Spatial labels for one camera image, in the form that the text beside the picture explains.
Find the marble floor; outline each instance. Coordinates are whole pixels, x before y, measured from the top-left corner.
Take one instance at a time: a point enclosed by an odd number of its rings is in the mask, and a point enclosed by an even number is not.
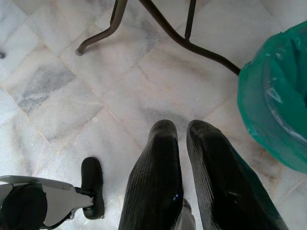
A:
[[[181,33],[189,1],[155,0]],[[82,160],[104,171],[105,218],[81,211],[58,229],[118,227],[128,175],[152,124],[178,130],[185,196],[201,230],[185,143],[188,122],[210,122],[255,170],[290,230],[307,225],[307,176],[270,156],[247,133],[237,76],[170,40],[136,0],[110,38],[79,57],[78,44],[109,25],[114,0],[1,0],[0,175],[81,185]],[[271,35],[307,20],[306,0],[200,0],[191,41],[242,67]]]

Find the leg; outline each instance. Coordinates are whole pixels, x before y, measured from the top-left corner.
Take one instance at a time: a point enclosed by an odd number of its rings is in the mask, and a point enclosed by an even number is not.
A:
[[[220,130],[190,122],[187,147],[203,229],[288,230],[257,175]]]
[[[76,55],[82,55],[84,53],[85,48],[88,47],[90,44],[109,37],[118,29],[125,12],[127,1],[128,0],[116,0],[110,21],[110,27],[105,31],[83,41],[81,45],[76,49]]]
[[[162,120],[130,173],[118,230],[176,229],[182,208],[177,131]]]

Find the floor tile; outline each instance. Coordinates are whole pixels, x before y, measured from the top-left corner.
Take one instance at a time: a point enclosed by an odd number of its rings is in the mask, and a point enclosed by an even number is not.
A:
[[[195,12],[198,12],[211,0],[196,1]],[[186,24],[189,12],[190,0],[153,0],[159,11],[168,20],[168,22],[176,29],[182,24]]]
[[[48,1],[26,21],[31,29],[56,54],[82,34],[109,1],[53,0]]]
[[[81,185],[81,163],[86,157],[96,157],[102,164],[105,218],[96,221],[79,219],[69,223],[74,229],[117,230],[128,176],[142,150],[129,134],[103,109],[82,133],[37,176]]]
[[[249,136],[236,105],[236,93],[205,117],[204,121],[220,129],[229,139],[240,156],[257,173],[272,198],[281,165]]]
[[[26,14],[31,15],[49,0],[12,0]]]
[[[97,96],[101,97],[149,52],[158,40],[155,37],[143,37],[142,34],[134,36],[132,31],[123,28],[119,29],[115,37],[89,46],[82,56],[75,55],[76,48],[84,39],[99,32],[101,31],[96,27],[91,27],[69,45],[60,58],[90,86]]]
[[[149,81],[191,119],[201,119],[236,91],[237,76],[166,40],[139,63]]]
[[[185,138],[187,113],[168,100],[165,92],[152,84],[137,66],[103,100],[141,147],[145,146],[152,125],[161,119],[173,121],[178,138]]]
[[[241,68],[281,30],[259,0],[214,0],[196,13],[190,40]]]
[[[20,109],[10,95],[0,87],[0,126],[16,115]]]
[[[0,1],[0,45],[23,23],[26,15],[11,0]]]
[[[307,20],[305,0],[260,0],[284,30]]]
[[[273,202],[277,205],[281,203],[306,179],[305,174],[283,166],[274,191]]]
[[[307,181],[302,183],[277,208],[290,230],[302,230],[307,225]]]
[[[26,25],[21,25],[0,49],[6,53],[0,59],[0,82],[7,79],[25,57],[38,45],[38,37]]]
[[[37,47],[3,83],[56,150],[103,107],[96,96],[45,47]]]
[[[0,175],[33,176],[54,153],[22,112],[0,126]]]

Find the green plastic bag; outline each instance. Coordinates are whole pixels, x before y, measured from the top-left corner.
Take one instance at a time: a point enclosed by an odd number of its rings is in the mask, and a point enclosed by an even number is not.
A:
[[[237,103],[252,137],[307,174],[307,21],[270,37],[244,66]]]

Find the metal table leg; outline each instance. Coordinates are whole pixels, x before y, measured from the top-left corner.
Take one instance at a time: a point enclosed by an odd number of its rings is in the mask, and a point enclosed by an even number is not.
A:
[[[112,12],[112,17],[110,21],[110,27],[106,29],[105,31],[96,34],[93,37],[90,37],[83,41],[81,45],[76,49],[76,55],[81,56],[84,53],[84,50],[86,47],[88,47],[90,44],[93,44],[95,42],[98,42],[106,37],[109,37],[112,35],[119,27],[121,19],[123,18],[125,8],[127,5],[128,0],[116,0],[113,12]]]
[[[189,16],[188,16],[188,23],[186,27],[186,38],[181,37],[176,30],[168,23],[165,17],[161,14],[158,8],[151,0],[139,0],[143,6],[147,9],[147,11],[153,16],[153,18],[159,23],[159,25],[164,29],[164,31],[179,45],[188,49],[189,51],[204,56],[206,58],[212,59],[220,64],[224,65],[236,75],[239,75],[240,68],[235,66],[232,62],[228,59],[224,58],[221,55],[218,55],[210,50],[201,48],[189,41],[189,33],[191,32],[192,27],[192,17],[194,16],[194,9],[195,8],[195,0],[191,1]]]
[[[188,14],[188,20],[187,20],[187,26],[184,38],[180,36],[176,32],[176,30],[168,23],[168,21],[165,19],[165,17],[161,14],[161,12],[158,10],[158,8],[151,0],[139,0],[139,1],[147,9],[147,11],[153,16],[153,18],[159,23],[162,29],[164,29],[164,31],[179,45],[181,45],[182,47],[188,49],[193,53],[199,54],[201,56],[219,62],[220,64],[224,65],[226,68],[234,72],[236,75],[239,75],[241,69],[237,67],[235,64],[233,64],[231,61],[229,61],[228,59],[224,58],[219,54],[216,54],[210,50],[199,47],[189,41],[192,30],[196,0],[191,0],[190,2],[190,8],[189,8],[189,14]],[[84,53],[84,49],[88,45],[110,36],[117,30],[121,22],[122,16],[124,14],[126,4],[127,0],[116,0],[110,22],[111,23],[110,27],[107,30],[103,31],[102,33],[99,33],[82,42],[79,48],[76,50],[77,55],[82,55]]]

